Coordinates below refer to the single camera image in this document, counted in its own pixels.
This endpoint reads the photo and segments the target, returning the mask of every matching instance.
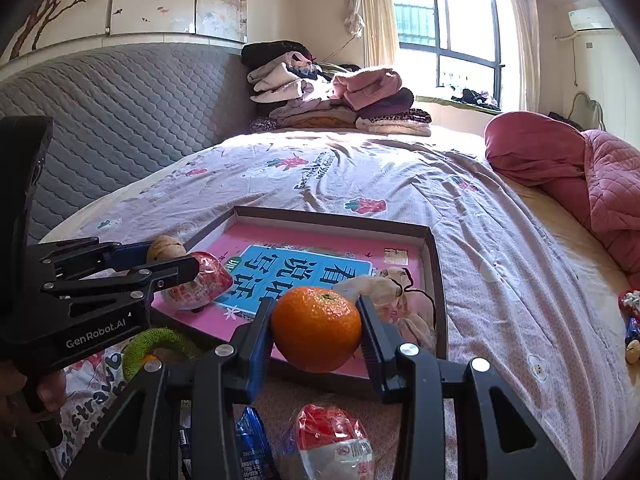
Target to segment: green fuzzy toy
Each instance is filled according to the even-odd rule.
[[[135,336],[125,348],[122,356],[124,378],[130,381],[142,368],[142,359],[157,348],[176,352],[189,361],[200,355],[196,345],[185,336],[170,328],[150,328]]]

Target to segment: red snack package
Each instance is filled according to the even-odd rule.
[[[234,284],[231,274],[215,256],[199,251],[190,254],[200,263],[196,279],[162,291],[164,302],[176,310],[205,306]]]
[[[278,450],[282,480],[372,480],[374,459],[359,420],[337,406],[308,404]]]

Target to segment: window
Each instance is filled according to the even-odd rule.
[[[417,94],[454,86],[500,105],[500,28],[495,0],[393,0],[398,69]]]

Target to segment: gray quilted headboard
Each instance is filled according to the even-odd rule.
[[[55,121],[29,242],[93,200],[248,132],[246,74],[231,49],[143,43],[70,54],[0,82],[0,118]]]

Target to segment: human hand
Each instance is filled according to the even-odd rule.
[[[27,377],[22,375],[11,361],[0,361],[0,428],[10,430],[34,414],[25,412],[9,396],[19,392]],[[48,412],[56,412],[66,401],[66,377],[62,370],[41,378],[36,391]]]

